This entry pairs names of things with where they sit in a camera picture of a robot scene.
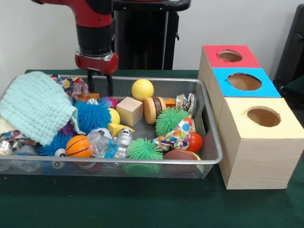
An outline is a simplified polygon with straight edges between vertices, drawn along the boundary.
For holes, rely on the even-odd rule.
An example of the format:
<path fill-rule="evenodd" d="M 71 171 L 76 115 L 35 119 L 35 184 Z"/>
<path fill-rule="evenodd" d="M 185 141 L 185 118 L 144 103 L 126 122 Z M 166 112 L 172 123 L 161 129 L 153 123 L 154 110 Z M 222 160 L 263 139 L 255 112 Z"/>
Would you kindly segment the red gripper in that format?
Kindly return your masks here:
<path fill-rule="evenodd" d="M 118 69 L 118 55 L 112 51 L 101 57 L 89 57 L 82 54 L 79 50 L 75 53 L 75 62 L 78 68 L 88 70 L 87 84 L 89 93 L 95 92 L 93 82 L 93 71 L 104 74 L 107 79 L 107 94 L 113 96 L 112 75 Z"/>

